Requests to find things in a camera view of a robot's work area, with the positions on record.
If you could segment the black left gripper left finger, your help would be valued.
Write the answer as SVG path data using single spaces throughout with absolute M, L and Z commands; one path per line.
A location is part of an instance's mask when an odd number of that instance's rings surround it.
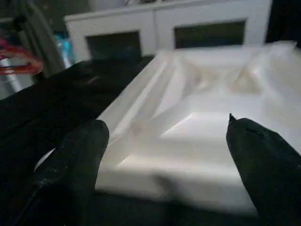
M 88 121 L 69 132 L 22 189 L 19 225 L 87 225 L 88 206 L 109 136 L 101 120 Z

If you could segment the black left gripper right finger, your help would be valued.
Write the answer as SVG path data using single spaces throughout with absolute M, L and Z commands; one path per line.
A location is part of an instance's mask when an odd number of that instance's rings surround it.
M 229 115 L 226 141 L 243 185 L 266 226 L 301 224 L 301 156 L 277 132 Z

